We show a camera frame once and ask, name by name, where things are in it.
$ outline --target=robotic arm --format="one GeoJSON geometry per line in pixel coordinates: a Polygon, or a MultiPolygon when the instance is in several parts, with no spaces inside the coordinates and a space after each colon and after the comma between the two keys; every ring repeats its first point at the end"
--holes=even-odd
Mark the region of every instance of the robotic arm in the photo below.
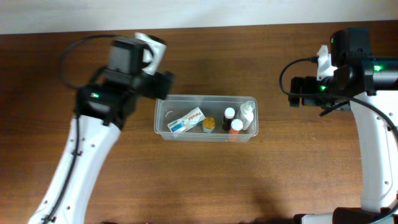
{"type": "MultiPolygon", "coordinates": [[[[82,40],[96,37],[114,36],[82,40]]],[[[165,99],[170,90],[173,75],[156,72],[165,50],[164,41],[153,36],[115,37],[108,66],[100,68],[90,84],[78,88],[67,145],[29,224],[84,222],[97,176],[136,100],[140,96],[165,99]],[[97,84],[102,73],[104,82],[97,84]]]]}
{"type": "Polygon", "coordinates": [[[361,208],[337,208],[323,215],[296,215],[297,223],[394,223],[398,194],[398,59],[376,58],[367,29],[346,29],[322,46],[317,77],[292,79],[289,101],[354,113],[363,168],[361,208]]]}

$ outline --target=bottle cap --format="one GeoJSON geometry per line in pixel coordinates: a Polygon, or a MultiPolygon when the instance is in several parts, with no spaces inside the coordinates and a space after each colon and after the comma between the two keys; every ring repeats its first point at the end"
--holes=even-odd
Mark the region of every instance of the bottle cap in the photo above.
{"type": "Polygon", "coordinates": [[[231,128],[235,131],[240,131],[243,128],[243,122],[240,119],[235,119],[231,123],[231,128]]]}
{"type": "Polygon", "coordinates": [[[225,118],[232,119],[235,116],[234,108],[226,108],[224,112],[225,118]]]}
{"type": "Polygon", "coordinates": [[[253,101],[247,101],[243,106],[243,113],[244,114],[252,113],[255,107],[256,105],[254,104],[253,101]]]}

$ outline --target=white bottle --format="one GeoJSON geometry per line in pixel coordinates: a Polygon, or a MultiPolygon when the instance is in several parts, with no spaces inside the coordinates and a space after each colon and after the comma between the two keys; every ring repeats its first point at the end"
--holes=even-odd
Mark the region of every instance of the white bottle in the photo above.
{"type": "Polygon", "coordinates": [[[243,121],[243,129],[242,130],[247,130],[254,120],[254,108],[255,104],[253,101],[247,101],[243,103],[238,111],[238,115],[236,116],[238,119],[243,121]]]}

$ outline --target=white background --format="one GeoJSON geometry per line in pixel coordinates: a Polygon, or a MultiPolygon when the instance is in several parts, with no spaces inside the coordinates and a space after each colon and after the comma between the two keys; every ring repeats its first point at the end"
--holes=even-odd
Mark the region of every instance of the white background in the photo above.
{"type": "Polygon", "coordinates": [[[0,0],[0,34],[398,19],[398,0],[0,0]]]}

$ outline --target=cable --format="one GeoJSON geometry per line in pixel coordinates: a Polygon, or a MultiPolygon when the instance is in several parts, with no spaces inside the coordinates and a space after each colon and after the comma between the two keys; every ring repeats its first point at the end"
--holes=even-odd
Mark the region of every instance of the cable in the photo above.
{"type": "Polygon", "coordinates": [[[70,51],[72,51],[72,49],[74,49],[77,45],[80,45],[88,40],[92,40],[92,39],[97,39],[97,38],[115,38],[115,37],[123,37],[121,35],[116,35],[116,34],[100,34],[100,35],[91,35],[85,38],[82,38],[76,42],[74,42],[73,44],[69,45],[61,54],[60,57],[60,65],[58,68],[58,72],[61,78],[61,81],[69,88],[72,88],[74,90],[78,90],[79,88],[81,88],[82,86],[77,86],[72,84],[70,81],[67,80],[67,78],[65,77],[65,72],[63,70],[63,64],[64,61],[67,57],[67,55],[69,54],[70,51]]]}
{"type": "Polygon", "coordinates": [[[334,110],[337,110],[338,108],[340,108],[340,107],[342,107],[342,106],[344,106],[344,105],[347,105],[348,103],[349,103],[349,100],[344,101],[344,102],[341,102],[341,103],[339,103],[339,104],[337,104],[337,105],[335,105],[335,106],[332,106],[331,108],[327,108],[327,109],[325,109],[322,113],[320,113],[319,116],[322,117],[322,116],[324,116],[324,115],[327,115],[327,114],[329,114],[330,112],[332,112],[332,111],[334,111],[334,110]]]}
{"type": "Polygon", "coordinates": [[[54,216],[55,212],[57,212],[58,207],[61,204],[61,201],[63,199],[63,196],[65,195],[65,192],[67,191],[68,184],[70,181],[70,177],[72,176],[73,168],[75,167],[75,163],[77,160],[77,157],[80,156],[81,154],[78,153],[79,150],[79,142],[80,142],[80,127],[79,127],[79,117],[80,114],[79,112],[76,113],[76,145],[75,145],[75,150],[73,151],[73,159],[72,162],[70,163],[69,171],[67,174],[67,178],[65,179],[62,190],[60,192],[60,195],[58,196],[57,201],[55,202],[54,207],[52,207],[50,214],[48,214],[44,219],[42,224],[47,224],[48,222],[52,221],[52,217],[54,216]]]}
{"type": "MultiPolygon", "coordinates": [[[[304,62],[304,61],[316,63],[318,61],[318,57],[302,58],[302,59],[298,59],[293,62],[290,62],[288,65],[286,65],[286,67],[283,69],[283,71],[280,73],[280,76],[279,76],[279,88],[280,88],[280,90],[282,90],[283,93],[285,93],[288,96],[303,97],[303,98],[342,99],[342,100],[347,100],[347,101],[353,101],[357,104],[365,106],[365,107],[369,108],[370,110],[374,111],[376,114],[378,114],[380,117],[382,117],[386,121],[386,123],[390,126],[392,133],[396,137],[396,141],[398,141],[398,129],[394,125],[394,123],[391,121],[391,119],[387,115],[385,115],[381,110],[377,109],[375,106],[373,106],[365,101],[359,100],[357,98],[349,97],[349,96],[343,96],[343,95],[297,94],[297,93],[290,93],[287,90],[285,90],[283,83],[282,83],[282,78],[284,76],[284,73],[290,66],[294,65],[295,63],[304,62]]],[[[381,221],[385,220],[386,218],[392,216],[396,211],[398,211],[398,203],[396,203],[388,212],[380,214],[380,215],[376,216],[375,218],[373,218],[373,220],[371,222],[369,222],[369,224],[381,222],[381,221]]]]}

